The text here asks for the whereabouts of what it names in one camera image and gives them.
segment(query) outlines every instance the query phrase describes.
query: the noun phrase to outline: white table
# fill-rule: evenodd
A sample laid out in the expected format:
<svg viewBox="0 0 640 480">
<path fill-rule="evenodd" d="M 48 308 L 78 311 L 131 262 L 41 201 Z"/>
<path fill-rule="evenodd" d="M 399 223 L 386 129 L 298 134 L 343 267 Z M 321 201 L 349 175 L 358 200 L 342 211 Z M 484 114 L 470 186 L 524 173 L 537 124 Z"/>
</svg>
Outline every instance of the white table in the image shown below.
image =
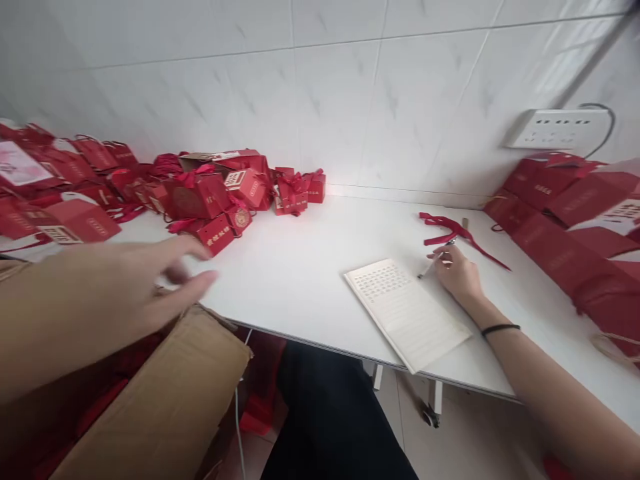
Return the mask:
<svg viewBox="0 0 640 480">
<path fill-rule="evenodd" d="M 602 355 L 589 336 L 598 332 L 579 317 L 568 297 L 481 211 L 349 197 L 327 197 L 300 217 L 259 212 L 242 238 L 207 263 L 188 261 L 194 273 L 214 268 L 221 276 L 202 303 L 249 327 L 404 369 L 343 274 L 392 258 L 412 274 L 426 265 L 432 247 L 423 240 L 443 235 L 418 218 L 426 211 L 461 222 L 480 246 L 506 263 L 510 273 L 466 241 L 457 245 L 479 266 L 487 296 L 522 330 L 608 408 L 640 433 L 640 372 Z M 114 241 L 170 237 L 160 217 L 146 213 L 122 225 Z M 26 258 L 41 257 L 55 248 Z M 422 282 L 445 308 L 470 327 L 474 338 L 430 364 L 421 375 L 467 389 L 513 399 L 490 348 L 465 312 L 430 276 Z"/>
</svg>

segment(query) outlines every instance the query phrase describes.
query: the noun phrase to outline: lined paper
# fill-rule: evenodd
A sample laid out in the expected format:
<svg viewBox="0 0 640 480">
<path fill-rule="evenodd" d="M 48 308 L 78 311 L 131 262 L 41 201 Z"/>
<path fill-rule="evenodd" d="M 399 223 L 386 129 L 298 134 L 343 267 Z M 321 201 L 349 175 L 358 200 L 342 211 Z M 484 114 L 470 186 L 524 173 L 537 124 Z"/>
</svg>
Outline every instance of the lined paper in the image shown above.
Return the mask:
<svg viewBox="0 0 640 480">
<path fill-rule="evenodd" d="M 391 259 L 350 271 L 345 277 L 412 375 L 471 336 Z"/>
</svg>

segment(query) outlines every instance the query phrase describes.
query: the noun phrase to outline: electrical outlet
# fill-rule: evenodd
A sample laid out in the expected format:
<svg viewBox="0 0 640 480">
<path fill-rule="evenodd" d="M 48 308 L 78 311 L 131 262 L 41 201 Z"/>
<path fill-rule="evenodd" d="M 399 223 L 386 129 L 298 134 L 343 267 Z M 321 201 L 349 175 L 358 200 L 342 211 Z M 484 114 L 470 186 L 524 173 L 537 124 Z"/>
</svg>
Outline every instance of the electrical outlet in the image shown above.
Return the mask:
<svg viewBox="0 0 640 480">
<path fill-rule="evenodd" d="M 504 146 L 546 150 L 591 147 L 604 139 L 610 124 L 603 109 L 529 110 L 514 125 Z"/>
</svg>

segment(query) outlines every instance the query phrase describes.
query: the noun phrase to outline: power cord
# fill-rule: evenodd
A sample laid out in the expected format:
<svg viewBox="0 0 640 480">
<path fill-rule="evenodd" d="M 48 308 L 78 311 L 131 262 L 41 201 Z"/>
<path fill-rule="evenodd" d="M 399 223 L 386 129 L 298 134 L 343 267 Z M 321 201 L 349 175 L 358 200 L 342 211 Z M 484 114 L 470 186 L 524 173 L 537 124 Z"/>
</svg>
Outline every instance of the power cord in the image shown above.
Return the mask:
<svg viewBox="0 0 640 480">
<path fill-rule="evenodd" d="M 249 330 L 245 345 L 248 344 L 253 329 Z M 240 468 L 242 470 L 242 480 L 247 480 L 247 472 L 245 470 L 245 454 L 242 450 L 242 438 L 240 438 L 240 415 L 238 414 L 238 387 L 235 388 L 235 433 L 238 436 L 238 448 L 240 450 Z"/>
<path fill-rule="evenodd" d="M 609 130 L 605 135 L 604 140 L 602 140 L 602 142 L 600 142 L 600 145 L 594 148 L 594 150 L 589 152 L 588 155 L 585 155 L 585 158 L 587 159 L 590 156 L 592 156 L 594 153 L 596 153 L 598 150 L 600 150 L 602 147 L 604 147 L 606 142 L 609 141 L 609 138 L 613 133 L 613 128 L 615 127 L 616 117 L 615 117 L 615 112 L 608 106 L 604 105 L 603 103 L 581 103 L 580 105 L 578 105 L 578 108 L 579 109 L 580 108 L 598 108 L 598 109 L 606 110 L 607 113 L 609 114 L 609 118 L 611 119 L 611 122 L 609 123 Z"/>
</svg>

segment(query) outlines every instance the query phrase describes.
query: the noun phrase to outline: black pants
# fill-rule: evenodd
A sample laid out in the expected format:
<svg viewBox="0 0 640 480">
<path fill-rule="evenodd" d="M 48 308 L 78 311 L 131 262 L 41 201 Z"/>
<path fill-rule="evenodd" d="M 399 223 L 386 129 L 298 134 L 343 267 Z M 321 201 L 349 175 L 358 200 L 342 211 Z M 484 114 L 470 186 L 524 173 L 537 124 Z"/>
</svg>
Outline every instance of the black pants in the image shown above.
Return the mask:
<svg viewBox="0 0 640 480">
<path fill-rule="evenodd" d="M 360 360 L 289 341 L 278 387 L 289 415 L 262 480 L 417 480 Z"/>
</svg>

